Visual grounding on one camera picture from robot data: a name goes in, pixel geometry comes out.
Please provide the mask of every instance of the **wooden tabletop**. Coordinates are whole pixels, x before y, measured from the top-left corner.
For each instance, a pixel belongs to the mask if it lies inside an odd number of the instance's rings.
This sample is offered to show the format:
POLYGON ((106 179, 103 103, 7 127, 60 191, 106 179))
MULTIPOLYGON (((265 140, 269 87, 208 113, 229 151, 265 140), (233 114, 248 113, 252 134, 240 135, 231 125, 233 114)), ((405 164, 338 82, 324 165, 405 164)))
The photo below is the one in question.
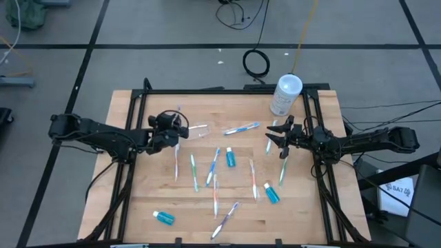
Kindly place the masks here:
MULTIPOLYGON (((124 128, 130 94, 130 91, 113 93, 106 120, 108 125, 124 128)), ((319 95, 325 127, 336 136, 344 136, 336 92, 319 91, 319 95)), ((148 126, 147 116, 156 116, 163 110, 175 110, 180 105, 181 112, 187 116, 190 125, 197 122, 208 123, 211 133, 196 140, 181 141, 177 182, 174 182, 174 148, 166 148, 152 156, 138 156, 124 241, 167 243, 181 237, 185 243, 209 243, 215 228, 234 202, 238 201, 239 208, 215 242, 273 244, 276 238, 281 238, 284 244, 325 244, 317 183, 310 174, 313 164, 311 152, 295 147, 290 149, 282 187, 278 186, 283 163, 278 157, 279 150, 273 144, 270 154, 265 154, 268 141, 265 127, 271 125, 274 119, 278 119, 279 123, 284 123, 286 119, 286 116, 274 117, 270 112, 271 98, 271 95, 149 95, 143 127, 148 126), (222 134, 222 130, 254 121, 260 122, 260 127, 230 136, 222 134), (220 147, 216 164, 220 206, 219 216, 215 220, 212 184, 205 187, 205 181, 217 147, 220 147), (237 166, 234 168, 227 167, 226 147, 231 147, 236 155, 237 166), (200 185, 198 193, 193 188, 190 154, 196 160, 197 180, 200 185), (256 168, 256 182, 260 192, 257 202, 252 194, 249 158, 253 159, 256 168), (280 196, 278 204, 269 202, 263 188, 266 182, 273 185, 280 196), (157 221, 152 215, 153 211, 165 211, 175 216, 174 225, 170 227, 157 221)), ((301 96, 291 108, 291 114, 295 116, 295 123, 303 122, 305 108, 301 96)), ((343 160, 352 163, 350 156, 345 156, 343 160)), ((94 176, 109 162, 108 155, 99 155, 94 176)), ((116 166, 90 190, 79 238, 88 235, 108 210, 115 173, 116 166)), ((334 173, 342 210, 358 231, 370 239, 354 170, 339 163, 334 165, 334 173)), ((329 212, 334 239, 337 240, 335 215, 331 208, 329 212)), ((116 223, 119 221, 119 214, 116 215, 116 223)), ((113 236, 116 236, 116 229, 114 228, 113 236)))

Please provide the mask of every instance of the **blue liquid bottle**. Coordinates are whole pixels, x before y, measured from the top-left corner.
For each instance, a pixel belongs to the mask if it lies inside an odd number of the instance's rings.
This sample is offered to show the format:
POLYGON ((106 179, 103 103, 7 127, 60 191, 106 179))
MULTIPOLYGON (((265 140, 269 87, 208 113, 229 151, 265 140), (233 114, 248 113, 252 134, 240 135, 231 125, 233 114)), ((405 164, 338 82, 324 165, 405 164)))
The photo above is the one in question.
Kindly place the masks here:
POLYGON ((280 201, 280 198, 278 197, 277 193, 274 191, 273 187, 269 186, 268 183, 265 183, 263 187, 265 187, 265 191, 267 192, 268 198, 272 204, 276 204, 280 201))
POLYGON ((228 167, 236 166, 236 159, 234 158, 234 153, 231 147, 227 147, 227 165, 228 167))
POLYGON ((167 214, 165 212, 154 211, 153 216, 155 216, 156 219, 158 219, 159 221, 161 221, 164 224, 173 225, 174 217, 170 214, 167 214))

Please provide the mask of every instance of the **label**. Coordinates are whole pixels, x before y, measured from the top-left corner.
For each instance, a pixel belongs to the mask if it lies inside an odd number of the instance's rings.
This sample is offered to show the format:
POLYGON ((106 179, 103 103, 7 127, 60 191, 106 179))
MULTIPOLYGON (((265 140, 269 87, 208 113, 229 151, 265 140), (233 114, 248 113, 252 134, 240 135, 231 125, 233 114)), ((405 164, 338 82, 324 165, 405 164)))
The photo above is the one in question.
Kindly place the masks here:
POLYGON ((270 108, 275 115, 286 115, 295 99, 295 96, 285 93, 279 86, 274 92, 270 108))

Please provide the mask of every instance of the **yellow cable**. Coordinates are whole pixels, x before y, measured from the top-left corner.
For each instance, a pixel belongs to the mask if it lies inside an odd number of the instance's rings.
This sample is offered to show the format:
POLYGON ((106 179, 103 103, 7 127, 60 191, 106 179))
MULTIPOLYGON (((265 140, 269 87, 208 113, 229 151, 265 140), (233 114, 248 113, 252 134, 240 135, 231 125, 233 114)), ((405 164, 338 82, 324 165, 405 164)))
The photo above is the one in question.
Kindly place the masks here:
POLYGON ((15 54, 17 54, 17 55, 19 56, 19 58, 20 58, 21 60, 24 61, 24 63, 26 64, 26 66, 27 66, 28 69, 29 69, 28 71, 25 71, 25 72, 12 73, 12 74, 7 74, 7 75, 5 75, 5 76, 25 76, 25 75, 32 74, 32 72, 33 72, 33 69, 32 69, 32 63, 29 62, 29 60, 28 60, 25 56, 23 56, 21 53, 19 53, 19 51, 15 50, 15 49, 9 44, 9 42, 6 41, 6 39, 4 39, 3 37, 0 36, 0 40, 3 41, 3 43, 6 44, 6 45, 11 49, 11 51, 13 51, 13 52, 15 52, 15 54))
POLYGON ((318 0, 314 0, 314 4, 312 5, 312 9, 309 12, 308 21, 303 26, 302 35, 300 36, 300 41, 298 43, 297 50, 296 50, 296 56, 295 56, 295 59, 294 59, 294 66, 293 66, 292 71, 291 71, 292 74, 294 74, 294 71, 296 70, 298 58, 300 57, 300 47, 302 46, 303 39, 305 38, 306 31, 308 30, 309 22, 311 22, 312 17, 314 16, 314 12, 316 11, 317 5, 318 5, 318 0))

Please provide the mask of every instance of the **black floor stripe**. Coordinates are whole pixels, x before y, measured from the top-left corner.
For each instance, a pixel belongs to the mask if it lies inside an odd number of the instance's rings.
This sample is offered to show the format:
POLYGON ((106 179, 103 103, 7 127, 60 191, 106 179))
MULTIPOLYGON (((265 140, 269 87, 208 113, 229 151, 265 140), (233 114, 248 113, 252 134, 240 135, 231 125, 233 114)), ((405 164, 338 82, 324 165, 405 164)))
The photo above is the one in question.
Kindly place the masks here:
MULTIPOLYGON (((66 106, 66 113, 71 113, 74 107, 76 97, 78 95, 79 88, 81 83, 83 82, 85 71, 88 68, 90 55, 93 51, 93 45, 96 43, 96 38, 98 37, 99 30, 101 28, 101 24, 103 23, 105 12, 109 5, 109 0, 104 0, 103 5, 101 6, 101 10, 98 16, 98 20, 96 21, 94 31, 92 33, 92 37, 90 38, 90 42, 88 45, 88 49, 86 50, 83 62, 81 64, 78 76, 76 78, 74 87, 72 89, 72 93, 70 95, 68 105, 66 106)), ((59 146, 52 146, 52 149, 49 154, 48 161, 46 163, 45 169, 43 171, 43 175, 41 176, 41 180, 39 186, 37 187, 37 192, 35 193, 34 200, 32 201, 28 216, 26 217, 25 225, 21 230, 19 241, 17 243, 17 247, 26 247, 29 237, 32 233, 32 228, 34 227, 35 219, 38 216, 41 203, 43 201, 43 197, 48 187, 50 176, 52 175, 52 170, 54 169, 55 162, 57 160, 57 156, 59 153, 59 146)))
MULTIPOLYGON (((127 49, 127 50, 160 50, 160 49, 252 49, 254 43, 213 43, 213 44, 94 44, 93 49, 127 49)), ((262 49, 296 49, 298 44, 260 44, 262 49)), ((441 49, 441 44, 430 45, 431 49, 441 49)), ((16 49, 89 49, 90 44, 17 44, 16 49)), ((329 50, 414 50, 419 44, 303 44, 302 49, 329 50)))
POLYGON ((429 46, 427 46, 426 43, 424 42, 424 39, 422 38, 421 32, 418 29, 418 26, 416 25, 416 22, 412 17, 411 11, 410 11, 409 7, 407 6, 406 1, 400 0, 400 5, 404 11, 404 14, 406 15, 406 18, 407 18, 407 21, 409 22, 409 25, 411 26, 413 34, 415 35, 415 38, 418 41, 418 44, 421 46, 421 50, 422 50, 422 53, 426 59, 427 65, 429 65, 430 71, 432 72, 432 75, 435 78, 435 81, 441 90, 441 74, 440 74, 440 71, 439 71, 435 61, 433 60, 432 55, 430 54, 429 46))

